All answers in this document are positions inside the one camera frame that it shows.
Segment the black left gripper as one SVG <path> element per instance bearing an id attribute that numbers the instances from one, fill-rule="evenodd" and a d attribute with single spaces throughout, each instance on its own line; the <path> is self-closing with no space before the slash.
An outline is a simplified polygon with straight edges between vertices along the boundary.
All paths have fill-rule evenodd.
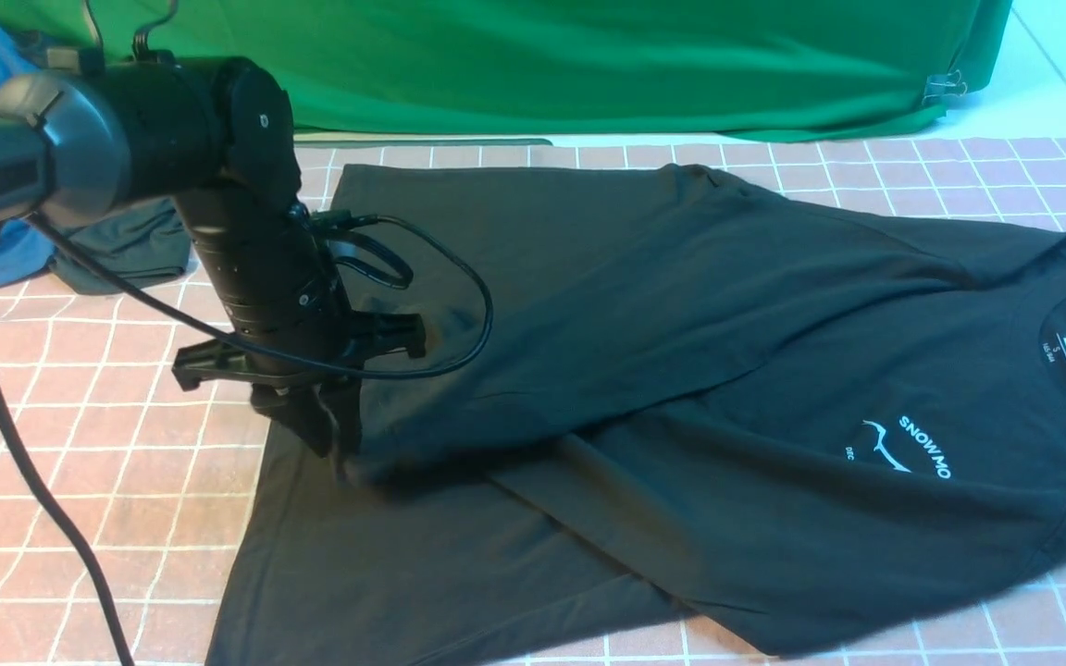
<path id="1" fill-rule="evenodd" d="M 182 389 L 204 381 L 254 385 L 256 413 L 287 427 L 318 458 L 343 462 L 360 450 L 361 381 L 343 368 L 406 352 L 427 352 L 417 314 L 356 311 L 327 251 L 287 214 L 274 214 L 244 186 L 204 186 L 173 204 L 231 321 L 235 339 L 178 350 L 173 376 Z"/>

